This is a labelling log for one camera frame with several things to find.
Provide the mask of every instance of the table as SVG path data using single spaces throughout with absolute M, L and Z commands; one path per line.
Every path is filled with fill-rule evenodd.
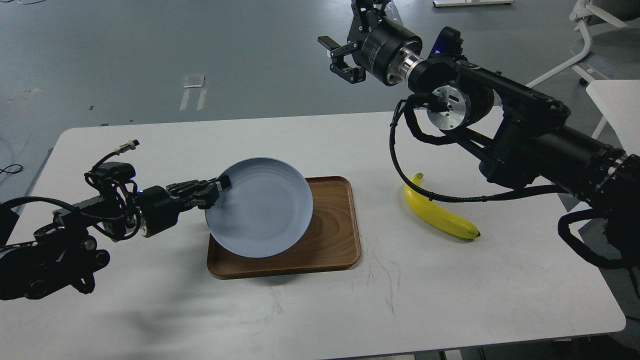
M 456 240 L 406 205 L 388 155 L 391 113 L 88 127 L 60 136 L 33 195 L 68 202 L 94 196 L 83 172 L 112 148 L 141 145 L 117 161 L 141 188 L 217 176 L 267 156 L 304 176 L 349 179 L 362 258 L 349 270 L 222 281 L 207 271 L 202 211 L 152 238 L 111 243 L 96 289 L 68 287 L 37 301 L 0 304 L 7 359 L 321 359 L 399 354 L 620 331 L 625 318 L 597 268 L 556 234 L 556 195 L 446 204 L 482 236 Z M 493 136 L 499 108 L 474 128 Z M 424 126 L 425 130 L 434 129 Z M 408 174 L 452 195 L 504 191 L 488 184 L 461 147 L 397 136 Z M 10 242 L 51 220 L 25 207 Z
M 627 153 L 640 154 L 640 80 L 594 80 L 587 86 L 587 94 L 602 113 L 594 135 L 599 135 L 608 121 Z

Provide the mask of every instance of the brown wooden tray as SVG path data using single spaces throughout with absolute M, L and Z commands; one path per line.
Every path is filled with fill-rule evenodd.
M 245 258 L 209 235 L 207 268 L 219 279 L 345 270 L 362 252 L 351 184 L 340 176 L 307 179 L 314 212 L 306 233 L 289 250 L 268 258 Z

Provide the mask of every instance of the robotic hand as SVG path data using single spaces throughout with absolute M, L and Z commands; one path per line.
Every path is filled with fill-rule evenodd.
M 22 197 L 0 204 L 0 210 L 36 201 L 61 207 L 53 212 L 50 224 L 33 233 L 35 241 L 0 247 L 1 300 L 41 299 L 67 285 L 91 293 L 95 287 L 93 273 L 107 266 L 110 256 L 97 248 L 87 227 L 96 228 L 113 241 L 130 239 L 140 229 L 144 237 L 150 237 L 174 226 L 183 211 L 214 206 L 220 193 L 231 187 L 228 176 L 221 176 L 138 191 L 132 180 L 136 175 L 132 165 L 105 161 L 139 144 L 133 140 L 118 147 L 84 175 L 87 184 L 98 191 L 96 197 L 74 205 L 43 197 Z
M 631 268 L 640 265 L 640 159 L 565 126 L 570 110 L 562 102 L 467 61 L 460 32 L 455 29 L 444 28 L 429 54 L 420 57 L 422 40 L 390 20 L 385 2 L 381 3 L 377 8 L 371 0 L 352 2 L 353 22 L 346 45 L 326 36 L 318 42 L 328 50 L 330 70 L 349 83 L 364 81 L 369 72 L 387 86 L 404 80 L 414 92 L 398 103 L 391 123 L 391 157 L 404 182 L 423 196 L 446 202 L 570 193 L 592 208 L 559 220 L 562 239 L 586 261 L 601 268 L 626 268 L 634 280 Z M 345 62 L 348 54 L 356 67 Z M 495 136 L 489 138 L 468 126 L 491 110 L 494 91 L 502 100 L 504 118 Z M 417 108 L 427 109 L 429 120 L 442 136 L 422 132 Z M 414 185 L 403 174 L 394 148 L 402 115 L 416 139 L 432 145 L 457 143 L 480 160 L 479 169 L 487 181 L 513 190 L 461 198 Z M 526 187 L 538 176 L 555 185 Z M 571 223 L 591 218 L 607 219 L 607 241 L 620 251 L 619 259 L 595 254 L 571 234 Z

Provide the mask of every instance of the banana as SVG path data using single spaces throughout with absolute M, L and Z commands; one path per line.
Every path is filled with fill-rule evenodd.
M 411 182 L 420 186 L 422 177 L 424 174 L 419 172 L 413 176 Z M 441 208 L 433 201 L 415 192 L 407 184 L 404 185 L 404 198 L 416 215 L 445 233 L 463 239 L 475 239 L 480 236 L 475 225 L 467 219 Z

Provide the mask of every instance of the plate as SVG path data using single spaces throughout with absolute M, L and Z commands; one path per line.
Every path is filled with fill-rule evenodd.
M 205 211 L 214 239 L 247 258 L 266 258 L 292 247 L 307 231 L 314 200 L 307 180 L 291 165 L 252 158 L 226 169 L 231 189 Z

